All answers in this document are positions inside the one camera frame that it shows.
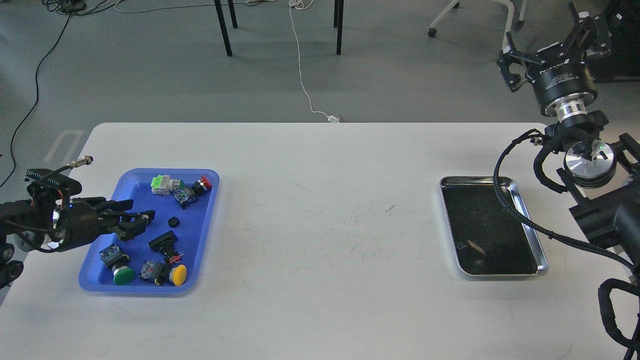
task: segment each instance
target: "gray floor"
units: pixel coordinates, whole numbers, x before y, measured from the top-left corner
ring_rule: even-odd
[[[121,8],[194,3],[204,2],[129,0]],[[504,7],[462,1],[438,25],[436,38],[427,37],[428,24],[447,3],[346,0],[342,56],[335,55],[333,0],[315,0],[310,9],[295,11],[303,79],[314,108],[349,122],[550,123],[538,113],[531,87],[511,94],[495,66]],[[531,1],[524,27],[514,34],[519,47],[535,51],[562,40],[572,27],[566,3]],[[602,11],[603,3],[576,1],[591,13]],[[103,122],[326,121],[310,112],[301,91],[287,1],[239,4],[236,12],[239,29],[229,29],[231,58],[212,6],[143,14],[110,9],[71,18],[42,65],[40,102],[16,136],[18,167],[0,191],[0,202],[25,198],[21,178],[27,168],[56,168],[75,158]],[[225,13],[230,25],[226,7]],[[39,0],[0,3],[0,179],[11,170],[13,130],[35,100],[36,66],[65,20]],[[603,109],[611,120],[604,140],[640,134],[640,83],[600,84],[598,90],[589,109]],[[175,143],[158,146],[171,151],[188,139],[189,134],[176,134]]]

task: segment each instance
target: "blue tray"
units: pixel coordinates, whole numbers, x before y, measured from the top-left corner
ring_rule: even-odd
[[[160,196],[151,192],[151,180],[158,175],[170,175],[172,179],[182,179],[189,185],[204,175],[211,183],[212,189],[199,197],[191,207],[183,210],[171,195]],[[86,291],[160,295],[182,293],[189,290],[200,272],[200,263],[207,241],[207,232],[211,223],[219,182],[218,174],[207,169],[135,168],[127,171],[120,178],[111,198],[113,200],[133,199],[131,211],[154,209],[156,218],[147,226],[147,230],[143,234],[127,242],[120,241],[114,234],[99,236],[91,244],[82,269],[80,269],[78,275],[80,287]],[[173,229],[169,227],[167,220],[171,217],[177,217],[180,220],[178,227]],[[187,267],[187,278],[182,286],[174,286],[169,282],[158,286],[137,276],[129,284],[113,284],[113,273],[100,260],[102,249],[112,243],[117,244],[125,254],[129,255],[131,258],[129,267],[137,274],[142,263],[146,260],[153,259],[163,262],[163,255],[152,252],[148,242],[169,230],[173,230],[178,237],[178,241],[175,242],[175,250],[182,253],[180,264]]]

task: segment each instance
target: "white table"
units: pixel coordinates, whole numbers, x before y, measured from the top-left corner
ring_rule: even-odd
[[[531,127],[100,125],[83,151],[95,163],[72,173],[83,196],[137,167],[220,175],[200,278],[182,297],[96,295],[77,283],[88,247],[32,253],[0,307],[2,358],[622,358],[596,296],[621,265],[544,237],[543,277],[469,281],[455,265],[439,180],[490,175]],[[517,148],[503,174],[534,220],[583,238],[570,196],[535,180],[538,150]],[[637,299],[616,310],[628,334]]]

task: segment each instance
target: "black chair leg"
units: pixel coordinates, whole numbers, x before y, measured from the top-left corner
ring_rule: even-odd
[[[231,24],[234,26],[234,29],[237,29],[238,21],[236,20],[236,8],[234,7],[234,0],[227,0],[227,4],[229,4],[229,13],[231,14]]]
[[[333,4],[333,27],[334,28],[338,27],[338,2],[339,0],[335,0],[335,3]]]
[[[344,13],[344,0],[338,1],[338,44],[336,46],[335,54],[342,54],[342,14]]]
[[[227,33],[227,24],[225,24],[225,14],[222,13],[222,4],[220,0],[214,0],[216,5],[216,12],[218,13],[218,22],[220,23],[220,30],[222,31],[222,40],[225,42],[225,49],[227,50],[227,56],[232,56],[231,43],[229,42],[229,33]]]

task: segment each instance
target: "green button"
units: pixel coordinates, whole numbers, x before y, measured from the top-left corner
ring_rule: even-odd
[[[113,283],[116,285],[129,284],[136,278],[136,272],[132,268],[126,268],[118,271],[113,276]]]

